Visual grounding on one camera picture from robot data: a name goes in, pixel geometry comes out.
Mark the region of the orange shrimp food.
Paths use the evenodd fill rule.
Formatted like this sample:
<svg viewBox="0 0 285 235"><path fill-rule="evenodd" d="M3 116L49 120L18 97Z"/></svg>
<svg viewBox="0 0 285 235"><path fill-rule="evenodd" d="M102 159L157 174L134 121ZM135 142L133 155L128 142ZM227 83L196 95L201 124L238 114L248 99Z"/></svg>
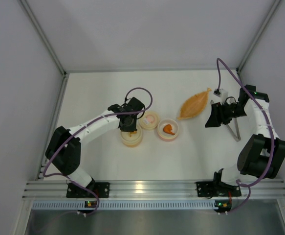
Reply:
<svg viewBox="0 0 285 235"><path fill-rule="evenodd" d="M172 131L173 128L170 124L167 124L163 127L163 132L169 135L175 135L175 133Z"/></svg>

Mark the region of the metal tongs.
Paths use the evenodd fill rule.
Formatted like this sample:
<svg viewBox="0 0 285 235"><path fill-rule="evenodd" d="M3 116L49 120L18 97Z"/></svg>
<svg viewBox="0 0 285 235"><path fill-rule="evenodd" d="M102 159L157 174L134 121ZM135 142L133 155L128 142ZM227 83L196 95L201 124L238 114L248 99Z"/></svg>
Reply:
<svg viewBox="0 0 285 235"><path fill-rule="evenodd" d="M241 135L240 135L238 121L237 121L237 119L235 117L232 120L233 120L233 123L234 123L234 130L229 126L229 124L226 124L225 127L227 128L227 130L229 131L229 133L231 134L233 139L236 142L239 142L241 140Z"/></svg>

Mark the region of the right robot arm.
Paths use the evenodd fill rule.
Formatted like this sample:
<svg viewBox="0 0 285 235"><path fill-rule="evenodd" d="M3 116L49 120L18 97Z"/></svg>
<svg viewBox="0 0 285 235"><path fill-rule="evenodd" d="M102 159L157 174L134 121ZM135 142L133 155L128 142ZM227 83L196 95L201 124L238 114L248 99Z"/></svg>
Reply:
<svg viewBox="0 0 285 235"><path fill-rule="evenodd" d="M241 176L274 179L285 158L285 141L277 135L270 118L269 97L255 86L240 89L239 98L224 89L215 90L220 102L211 102L211 114L206 128L228 126L239 117L246 117L251 137L238 156L237 163L219 172L224 183L234 183Z"/></svg>

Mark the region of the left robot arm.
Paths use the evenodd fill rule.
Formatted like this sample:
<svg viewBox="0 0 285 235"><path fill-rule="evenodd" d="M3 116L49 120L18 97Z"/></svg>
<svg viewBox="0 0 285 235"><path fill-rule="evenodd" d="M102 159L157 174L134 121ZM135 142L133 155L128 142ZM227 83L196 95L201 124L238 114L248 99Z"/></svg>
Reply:
<svg viewBox="0 0 285 235"><path fill-rule="evenodd" d="M122 105L109 106L101 115L84 124L71 128L60 126L54 131L45 156L63 176L93 190L95 180L80 166L82 145L110 130L120 129L129 133L137 131L137 115L144 109L145 105L132 97Z"/></svg>

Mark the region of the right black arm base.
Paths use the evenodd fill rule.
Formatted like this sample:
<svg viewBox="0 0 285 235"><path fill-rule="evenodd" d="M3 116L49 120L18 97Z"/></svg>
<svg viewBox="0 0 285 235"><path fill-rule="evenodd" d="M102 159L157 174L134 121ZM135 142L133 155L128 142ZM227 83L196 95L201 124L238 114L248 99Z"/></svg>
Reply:
<svg viewBox="0 0 285 235"><path fill-rule="evenodd" d="M232 186L223 182L201 181L196 182L196 187L198 197L228 197L229 193L231 193L233 197L241 196L241 189L239 186Z"/></svg>

